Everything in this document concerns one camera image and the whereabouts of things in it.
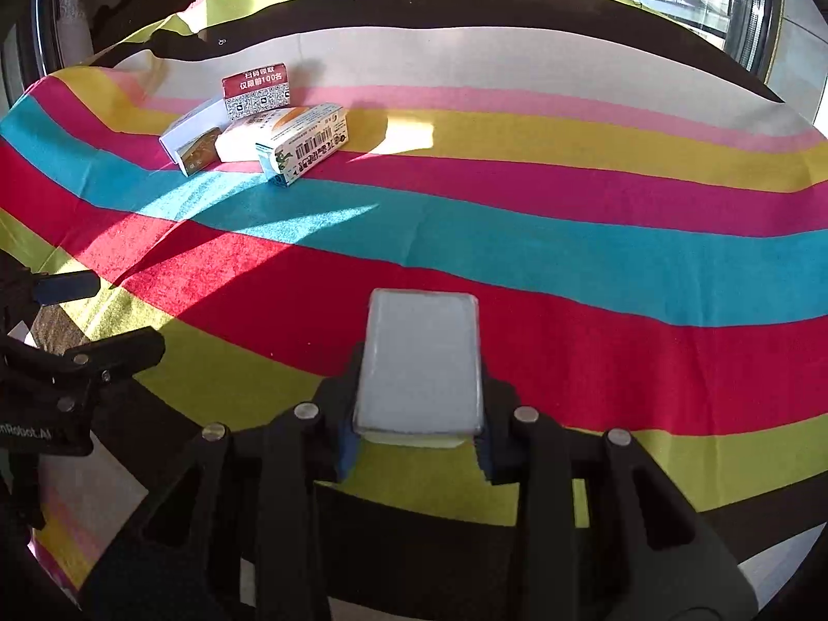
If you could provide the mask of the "white cube box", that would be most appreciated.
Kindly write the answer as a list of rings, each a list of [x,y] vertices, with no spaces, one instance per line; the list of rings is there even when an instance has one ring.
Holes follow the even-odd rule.
[[[373,290],[353,430],[378,445],[453,449],[483,423],[476,297]]]

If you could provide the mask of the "long white box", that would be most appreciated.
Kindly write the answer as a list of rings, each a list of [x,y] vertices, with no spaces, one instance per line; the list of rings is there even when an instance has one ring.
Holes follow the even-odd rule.
[[[216,139],[229,124],[223,98],[211,98],[180,116],[158,142],[178,170],[191,176],[217,160]]]

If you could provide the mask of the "white orange box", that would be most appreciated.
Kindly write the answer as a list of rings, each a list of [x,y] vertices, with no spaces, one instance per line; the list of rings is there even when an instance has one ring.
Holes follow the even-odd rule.
[[[260,146],[283,167],[293,158],[292,140],[310,129],[319,118],[307,107],[275,108],[234,121],[217,136],[215,149],[221,162],[254,161]]]

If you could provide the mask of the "blue white carton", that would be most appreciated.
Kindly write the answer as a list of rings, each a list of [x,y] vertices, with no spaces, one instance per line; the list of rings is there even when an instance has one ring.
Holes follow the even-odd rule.
[[[256,137],[258,161],[268,181],[295,184],[348,142],[347,111],[337,104],[268,112]]]

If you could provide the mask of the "striped multicolour blanket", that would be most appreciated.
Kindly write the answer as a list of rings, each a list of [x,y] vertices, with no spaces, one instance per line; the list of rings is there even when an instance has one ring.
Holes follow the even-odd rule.
[[[295,184],[185,176],[158,138],[274,63],[349,139]],[[826,519],[826,141],[729,57],[620,0],[198,0],[2,120],[2,244],[87,267],[74,334],[167,353],[107,443],[261,425],[345,366],[378,287],[473,294],[485,366],[624,427],[738,558]]]

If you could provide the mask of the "red white box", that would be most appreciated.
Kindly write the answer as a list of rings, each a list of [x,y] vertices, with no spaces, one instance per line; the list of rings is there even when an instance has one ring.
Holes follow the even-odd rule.
[[[221,79],[221,98],[232,121],[290,103],[288,69],[274,63]]]

